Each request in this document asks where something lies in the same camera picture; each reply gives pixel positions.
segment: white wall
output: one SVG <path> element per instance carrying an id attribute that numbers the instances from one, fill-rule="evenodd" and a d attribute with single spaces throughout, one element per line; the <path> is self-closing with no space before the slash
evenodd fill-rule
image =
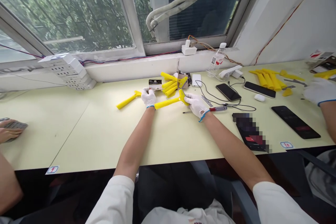
<path id="1" fill-rule="evenodd" d="M 252 0 L 248 17 L 234 46 L 239 51 L 231 51 L 229 57 L 244 65 L 255 62 L 255 57 L 269 39 L 278 31 L 301 0 Z M 304 0 L 281 32 L 259 57 L 258 63 L 293 61 L 308 57 L 316 49 L 335 46 L 336 0 Z M 173 73 L 177 58 L 180 70 L 184 72 L 203 71 L 209 66 L 210 51 L 197 52 L 196 55 L 182 54 L 158 56 L 135 61 L 118 62 L 86 67 L 92 78 L 98 82 L 112 82 L 129 79 L 159 76 L 160 72 Z M 225 62 L 223 68 L 232 64 Z M 34 70 L 25 77 L 38 73 L 37 79 L 61 83 L 58 77 L 43 75 L 45 70 Z M 18 77 L 0 75 L 0 89 L 22 90 L 53 86 L 48 83 L 24 81 Z"/>

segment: table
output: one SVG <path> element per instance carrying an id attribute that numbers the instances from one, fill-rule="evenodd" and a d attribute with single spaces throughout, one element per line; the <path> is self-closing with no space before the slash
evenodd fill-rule
<path id="1" fill-rule="evenodd" d="M 27 123 L 13 142 L 0 145 L 0 152 L 14 170 L 47 168 L 89 104 L 68 87 L 15 92 L 0 102 L 0 118 Z"/>
<path id="2" fill-rule="evenodd" d="M 275 71 L 285 69 L 290 74 L 300 75 L 306 79 L 306 83 L 309 83 L 313 77 L 303 61 L 248 66 L 244 67 L 242 72 L 247 81 L 258 84 L 257 76 L 249 73 L 249 70 L 261 68 Z M 218 80 L 207 77 L 206 72 L 199 74 L 202 75 L 202 80 L 211 94 L 225 99 L 215 88 L 220 84 Z M 148 86 L 149 79 L 153 78 L 97 84 L 93 90 L 82 91 L 90 104 L 51 166 L 59 166 L 58 173 L 115 168 L 128 137 L 145 111 L 140 98 L 135 99 L 122 110 L 118 110 L 116 105 L 130 97 L 134 90 L 140 91 L 142 87 Z M 236 80 L 231 77 L 230 82 L 231 84 L 241 82 L 241 79 Z M 242 104 L 257 108 L 252 112 L 252 116 L 269 142 L 271 152 L 285 152 L 286 150 L 280 144 L 283 141 L 291 142 L 294 148 L 334 145 L 326 131 L 321 110 L 309 101 L 301 100 L 303 86 L 291 82 L 285 83 L 296 86 L 292 89 L 294 93 L 292 96 L 283 97 L 281 91 L 277 93 L 275 99 L 266 98 L 263 103 L 255 100 L 255 93 L 244 89 L 243 85 L 234 86 L 242 96 Z M 187 92 L 201 94 L 198 87 L 189 87 Z M 166 99 L 160 91 L 156 91 L 155 94 L 158 102 Z M 271 110 L 272 106 L 280 105 L 291 109 L 316 130 L 321 138 L 309 140 L 300 138 Z M 141 165 L 223 158 L 205 125 L 198 123 L 198 118 L 192 113 L 182 114 L 183 111 L 188 110 L 182 102 L 178 102 L 156 111 L 151 138 Z M 215 115 L 231 132 L 241 138 L 232 121 L 232 113 L 237 112 L 241 111 L 228 108 L 226 111 L 215 112 Z"/>

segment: hand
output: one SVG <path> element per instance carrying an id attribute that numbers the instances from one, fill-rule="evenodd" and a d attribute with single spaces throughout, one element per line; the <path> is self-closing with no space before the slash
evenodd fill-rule
<path id="1" fill-rule="evenodd" d="M 149 87 L 144 87 L 141 91 L 141 99 L 143 100 L 146 107 L 154 106 L 156 102 L 156 97 L 154 91 L 149 89 Z"/>
<path id="2" fill-rule="evenodd" d="M 194 115 L 198 116 L 198 118 L 201 119 L 199 122 L 202 121 L 203 117 L 205 116 L 205 113 L 210 111 L 203 104 L 201 97 L 196 94 L 186 93 L 184 100 L 190 104 L 189 108 L 194 113 Z"/>
<path id="3" fill-rule="evenodd" d="M 22 133 L 23 129 L 6 129 L 0 128 L 0 144 L 11 138 L 16 138 Z"/>
<path id="4" fill-rule="evenodd" d="M 314 78 L 303 92 L 304 97 L 320 106 L 322 102 L 336 100 L 336 85 L 326 79 Z"/>

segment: water bottle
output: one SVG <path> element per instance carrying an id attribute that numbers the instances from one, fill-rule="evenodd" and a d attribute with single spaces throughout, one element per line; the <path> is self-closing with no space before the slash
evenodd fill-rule
<path id="1" fill-rule="evenodd" d="M 225 47 L 226 43 L 221 43 L 216 54 L 212 56 L 210 67 L 208 69 L 209 77 L 215 77 L 217 75 L 218 69 L 225 58 Z"/>

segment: smartphone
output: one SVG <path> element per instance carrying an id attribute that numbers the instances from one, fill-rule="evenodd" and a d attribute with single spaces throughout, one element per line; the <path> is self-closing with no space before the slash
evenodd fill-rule
<path id="1" fill-rule="evenodd" d="M 217 85 L 216 88 L 231 102 L 242 98 L 236 91 L 226 84 Z"/>
<path id="2" fill-rule="evenodd" d="M 302 121 L 296 114 L 294 114 L 286 106 L 271 107 L 271 109 L 278 115 L 289 127 L 291 127 L 301 138 L 312 139 L 320 138 L 321 136 Z"/>
<path id="3" fill-rule="evenodd" d="M 202 86 L 202 76 L 199 75 L 199 74 L 194 74 L 192 75 L 192 83 L 191 85 L 192 86 L 195 86 L 195 87 L 201 87 Z"/>
<path id="4" fill-rule="evenodd" d="M 265 95 L 269 98 L 275 98 L 276 95 L 276 92 L 274 90 L 267 89 L 251 82 L 245 82 L 244 88 L 251 90 L 252 92 Z"/>
<path id="5" fill-rule="evenodd" d="M 236 123 L 238 131 L 243 139 L 244 144 L 252 151 L 264 151 L 266 149 L 266 141 L 259 132 L 259 128 L 252 121 L 248 113 L 233 113 L 233 121 Z"/>

